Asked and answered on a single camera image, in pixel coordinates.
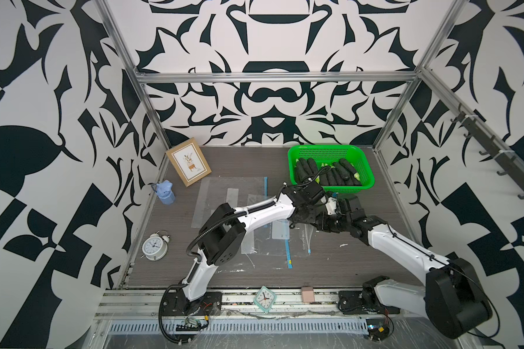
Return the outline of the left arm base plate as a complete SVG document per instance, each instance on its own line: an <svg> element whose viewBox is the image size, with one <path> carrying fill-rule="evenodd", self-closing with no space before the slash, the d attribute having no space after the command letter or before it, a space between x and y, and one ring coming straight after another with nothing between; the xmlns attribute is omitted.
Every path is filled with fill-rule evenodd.
<svg viewBox="0 0 524 349"><path fill-rule="evenodd" d="M209 316L218 314L222 305L221 292L208 292L198 300L190 301L184 292L170 289L162 296L161 316Z"/></svg>

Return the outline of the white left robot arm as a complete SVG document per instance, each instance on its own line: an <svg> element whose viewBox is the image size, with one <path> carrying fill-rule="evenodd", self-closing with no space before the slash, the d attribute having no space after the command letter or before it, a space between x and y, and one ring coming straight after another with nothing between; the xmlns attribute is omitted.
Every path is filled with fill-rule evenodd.
<svg viewBox="0 0 524 349"><path fill-rule="evenodd" d="M244 238L256 229L286 220L291 226L307 224L322 231L323 223L336 213L336 208L336 199L316 182L285 184L276 196L248 206L220 205L186 247L194 264L178 286L178 298L189 304L200 301L218 267L233 259Z"/></svg>

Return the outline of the lifted clear zip-top bag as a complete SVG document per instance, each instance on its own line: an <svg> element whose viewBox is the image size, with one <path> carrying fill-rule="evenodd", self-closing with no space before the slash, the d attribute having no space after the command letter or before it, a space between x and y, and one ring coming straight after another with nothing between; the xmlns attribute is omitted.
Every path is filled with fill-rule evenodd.
<svg viewBox="0 0 524 349"><path fill-rule="evenodd" d="M274 221L269 234L269 255L283 257L308 257L315 228L304 223L290 227L288 220Z"/></svg>

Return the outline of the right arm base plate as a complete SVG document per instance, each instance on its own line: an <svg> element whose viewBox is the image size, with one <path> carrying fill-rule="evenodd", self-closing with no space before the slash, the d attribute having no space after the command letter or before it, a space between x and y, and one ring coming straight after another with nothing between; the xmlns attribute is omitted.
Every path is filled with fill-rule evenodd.
<svg viewBox="0 0 524 349"><path fill-rule="evenodd" d="M355 291L340 291L338 296L337 307L343 315L400 314L399 308L382 305L378 301L374 289L369 286L364 286Z"/></svg>

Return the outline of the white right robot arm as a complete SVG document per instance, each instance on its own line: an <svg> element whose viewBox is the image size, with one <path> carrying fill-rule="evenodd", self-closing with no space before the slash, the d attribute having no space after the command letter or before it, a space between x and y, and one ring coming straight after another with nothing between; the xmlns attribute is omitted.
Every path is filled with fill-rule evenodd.
<svg viewBox="0 0 524 349"><path fill-rule="evenodd" d="M378 276L362 285L360 300L342 301L350 314L356 308L385 311L398 308L427 318L443 335L456 339L499 314L486 295L474 267L466 260L435 254L399 234L387 221L367 215L358 198L329 199L317 211L317 228L329 233L348 232L403 266L419 286Z"/></svg>

